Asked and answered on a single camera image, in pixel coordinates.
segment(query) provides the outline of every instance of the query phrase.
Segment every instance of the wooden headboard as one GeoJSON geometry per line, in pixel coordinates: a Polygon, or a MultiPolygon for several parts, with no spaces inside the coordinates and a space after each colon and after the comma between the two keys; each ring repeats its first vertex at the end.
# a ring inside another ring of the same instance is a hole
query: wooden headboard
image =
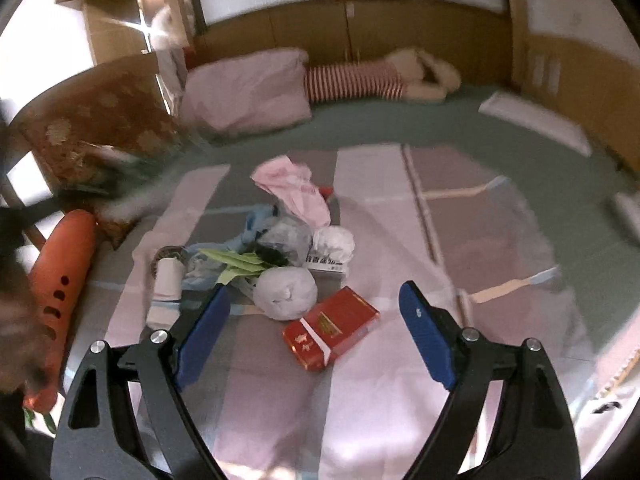
{"type": "Polygon", "coordinates": [[[377,59],[416,46],[453,63],[472,84],[511,79],[511,17],[443,0],[315,0],[261,9],[194,38],[200,62],[277,46],[311,65],[377,59]]]}

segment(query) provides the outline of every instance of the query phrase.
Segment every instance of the pink pillow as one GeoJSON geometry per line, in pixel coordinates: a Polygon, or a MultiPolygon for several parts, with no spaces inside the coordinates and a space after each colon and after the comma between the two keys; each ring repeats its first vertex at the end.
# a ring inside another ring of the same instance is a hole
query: pink pillow
{"type": "Polygon", "coordinates": [[[308,55],[274,48],[203,65],[189,74],[180,120],[228,133],[283,128],[311,118],[304,78],[308,55]]]}

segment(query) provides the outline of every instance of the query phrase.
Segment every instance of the blue gripper pad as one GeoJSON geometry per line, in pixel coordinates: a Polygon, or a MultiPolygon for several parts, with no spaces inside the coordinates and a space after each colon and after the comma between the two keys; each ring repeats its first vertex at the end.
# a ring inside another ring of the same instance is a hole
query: blue gripper pad
{"type": "Polygon", "coordinates": [[[225,287],[221,286],[210,298],[209,304],[203,309],[193,329],[177,351],[174,384],[179,392],[200,377],[204,363],[211,354],[213,345],[218,340],[230,312],[231,301],[225,287]]]}
{"type": "Polygon", "coordinates": [[[451,391],[457,380],[451,341],[440,331],[441,327],[432,317],[440,309],[429,305],[413,282],[406,282],[400,287],[398,301],[400,314],[431,378],[451,391]]]}

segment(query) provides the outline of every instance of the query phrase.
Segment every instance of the green bedsheet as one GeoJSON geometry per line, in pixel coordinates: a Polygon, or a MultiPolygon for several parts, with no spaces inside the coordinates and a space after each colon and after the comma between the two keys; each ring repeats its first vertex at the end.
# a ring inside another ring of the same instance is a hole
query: green bedsheet
{"type": "Polygon", "coordinates": [[[508,176],[526,197],[573,286],[591,341],[602,350],[640,303],[640,248],[608,207],[632,183],[606,154],[591,158],[478,112],[497,88],[463,87],[443,105],[365,100],[325,105],[312,121],[216,149],[215,163],[258,164],[289,150],[356,144],[449,144],[508,176]]]}

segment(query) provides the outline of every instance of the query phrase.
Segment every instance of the pink cloth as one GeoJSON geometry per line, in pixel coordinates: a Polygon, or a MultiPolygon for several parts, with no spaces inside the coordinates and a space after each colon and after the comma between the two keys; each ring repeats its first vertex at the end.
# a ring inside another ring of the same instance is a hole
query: pink cloth
{"type": "Polygon", "coordinates": [[[278,156],[255,168],[251,178],[311,227],[326,227],[331,223],[329,208],[318,186],[311,183],[308,166],[294,164],[288,156],[278,156]]]}
{"type": "Polygon", "coordinates": [[[189,74],[180,120],[219,132],[258,132],[311,118],[304,78],[308,56],[274,48],[203,65],[189,74]]]}

